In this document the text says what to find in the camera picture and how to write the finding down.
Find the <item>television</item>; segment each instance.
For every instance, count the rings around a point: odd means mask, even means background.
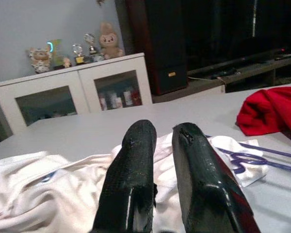
[[[291,0],[182,0],[188,74],[291,52]]]

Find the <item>wall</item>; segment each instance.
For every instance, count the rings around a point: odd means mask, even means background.
[[[51,39],[63,40],[62,52],[70,59],[74,43],[87,53],[83,35],[98,38],[102,21],[113,24],[123,48],[114,0],[101,7],[96,0],[0,0],[0,81],[35,74],[26,50],[44,48]]]

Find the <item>speaker cabinet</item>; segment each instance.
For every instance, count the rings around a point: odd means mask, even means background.
[[[180,0],[126,0],[135,52],[145,53],[151,92],[162,95],[188,84]]]

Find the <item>stuffed animal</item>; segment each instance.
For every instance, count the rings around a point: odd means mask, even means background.
[[[99,42],[101,45],[101,54],[105,59],[123,56],[123,50],[118,47],[117,34],[110,23],[102,22],[100,25],[101,36]]]
[[[31,65],[36,73],[44,73],[49,71],[50,60],[52,58],[49,47],[46,47],[44,50],[30,48],[29,57],[32,59]]]

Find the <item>table surface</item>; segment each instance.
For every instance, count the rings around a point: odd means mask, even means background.
[[[109,153],[121,143],[128,127],[139,119],[149,119],[158,136],[170,133],[177,124],[193,122],[207,135],[226,135],[237,141],[257,139],[262,147],[291,153],[291,140],[282,133],[246,137],[235,125],[243,101],[255,91],[198,98],[190,95],[148,106],[40,120],[23,133],[2,141],[0,159],[41,150],[63,155],[70,161]],[[291,159],[265,155],[272,161],[291,165]],[[261,232],[291,233],[291,172],[271,168],[264,178],[243,191]]]

